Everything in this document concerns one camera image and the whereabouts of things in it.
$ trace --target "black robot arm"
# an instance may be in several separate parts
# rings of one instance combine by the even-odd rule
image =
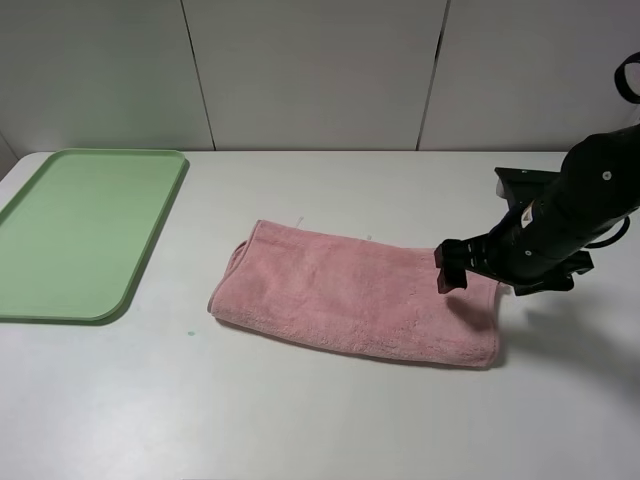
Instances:
[[[630,61],[640,61],[640,55],[625,64]],[[640,125],[587,137],[569,151],[559,173],[496,173],[509,211],[488,234],[445,240],[436,249],[438,291],[466,288],[466,270],[512,285],[516,295],[567,291],[573,273],[593,268],[581,249],[620,238],[628,215],[640,206]],[[620,221],[611,241],[592,243]]]

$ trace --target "table surface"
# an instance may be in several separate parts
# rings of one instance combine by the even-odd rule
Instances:
[[[0,469],[48,480],[640,478],[640,229],[569,293],[500,299],[486,371],[401,366],[206,311],[255,221],[435,247],[506,211],[496,166],[559,153],[199,152],[129,311],[0,324]],[[0,206],[47,153],[0,183]]]

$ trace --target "tray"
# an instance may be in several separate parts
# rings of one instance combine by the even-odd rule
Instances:
[[[51,155],[0,212],[0,322],[118,318],[188,165],[174,151]]]

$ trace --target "towel fold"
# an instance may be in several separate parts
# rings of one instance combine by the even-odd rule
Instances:
[[[433,249],[259,221],[209,301],[219,320],[328,351],[484,367],[495,359],[497,283],[468,274],[439,295]]]

